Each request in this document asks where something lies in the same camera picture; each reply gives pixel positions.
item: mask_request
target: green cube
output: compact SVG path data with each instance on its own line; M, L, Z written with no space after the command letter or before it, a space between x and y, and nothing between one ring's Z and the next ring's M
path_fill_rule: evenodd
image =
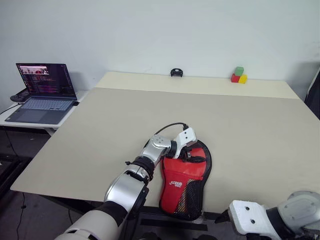
M237 66L235 68L235 71L234 71L234 75L236 76L242 76L242 74L244 73L244 68L242 66Z

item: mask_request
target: white wall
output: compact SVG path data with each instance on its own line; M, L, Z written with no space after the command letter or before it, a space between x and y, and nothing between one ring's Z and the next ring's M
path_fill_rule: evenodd
M320 62L319 0L1 0L0 110L16 62L66 63L77 89L106 71L286 80L304 98Z

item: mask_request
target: laptop screen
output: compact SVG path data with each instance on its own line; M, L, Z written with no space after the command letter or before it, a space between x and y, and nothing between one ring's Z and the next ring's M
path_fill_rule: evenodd
M16 66L31 96L77 99L65 64L17 63Z

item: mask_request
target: black mesh pocket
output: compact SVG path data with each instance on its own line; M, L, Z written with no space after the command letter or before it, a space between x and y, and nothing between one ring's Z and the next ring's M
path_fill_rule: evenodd
M189 179L173 215L184 220L194 220L200 217L203 200L202 188L201 181Z

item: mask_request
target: laptop touchpad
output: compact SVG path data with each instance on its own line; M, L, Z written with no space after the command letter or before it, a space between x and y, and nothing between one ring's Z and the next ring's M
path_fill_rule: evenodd
M22 122L38 122L47 111L39 111L39 110L26 110L18 119L17 121Z

